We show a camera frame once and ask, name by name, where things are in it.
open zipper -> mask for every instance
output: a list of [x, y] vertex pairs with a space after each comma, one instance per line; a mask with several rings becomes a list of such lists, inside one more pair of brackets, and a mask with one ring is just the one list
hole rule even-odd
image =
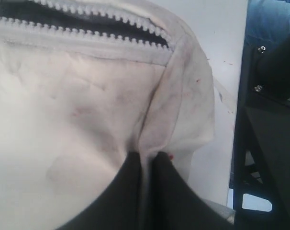
[[0, 39], [160, 65], [172, 53], [171, 37], [149, 19], [68, 0], [0, 1]]

white table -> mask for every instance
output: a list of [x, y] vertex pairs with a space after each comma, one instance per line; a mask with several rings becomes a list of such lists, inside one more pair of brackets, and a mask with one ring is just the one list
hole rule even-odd
[[194, 154], [189, 184], [201, 198], [226, 206], [248, 0], [151, 1], [185, 20], [212, 67], [215, 139]]

jeans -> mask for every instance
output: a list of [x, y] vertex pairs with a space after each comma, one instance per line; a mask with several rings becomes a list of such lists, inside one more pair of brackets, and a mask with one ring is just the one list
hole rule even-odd
[[271, 50], [290, 34], [290, 0], [249, 0], [245, 45]]

bolt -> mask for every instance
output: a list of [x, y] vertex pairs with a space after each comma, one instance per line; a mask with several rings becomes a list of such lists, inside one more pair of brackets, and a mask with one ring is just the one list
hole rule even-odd
[[255, 87], [255, 91], [256, 91], [256, 92], [261, 92], [262, 89], [263, 89], [262, 85], [257, 85], [257, 86]]
[[265, 50], [266, 50], [265, 46], [261, 46], [261, 47], [258, 49], [259, 53], [261, 53], [261, 54], [263, 54], [263, 53], [265, 52]]

white fabric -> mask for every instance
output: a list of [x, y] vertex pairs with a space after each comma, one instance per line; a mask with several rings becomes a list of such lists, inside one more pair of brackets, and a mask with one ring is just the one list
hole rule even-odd
[[190, 29], [146, 1], [109, 4], [171, 35], [166, 66], [0, 40], [0, 230], [66, 223], [128, 151], [140, 152], [145, 171], [166, 151], [187, 180], [193, 152], [213, 137], [212, 72]]

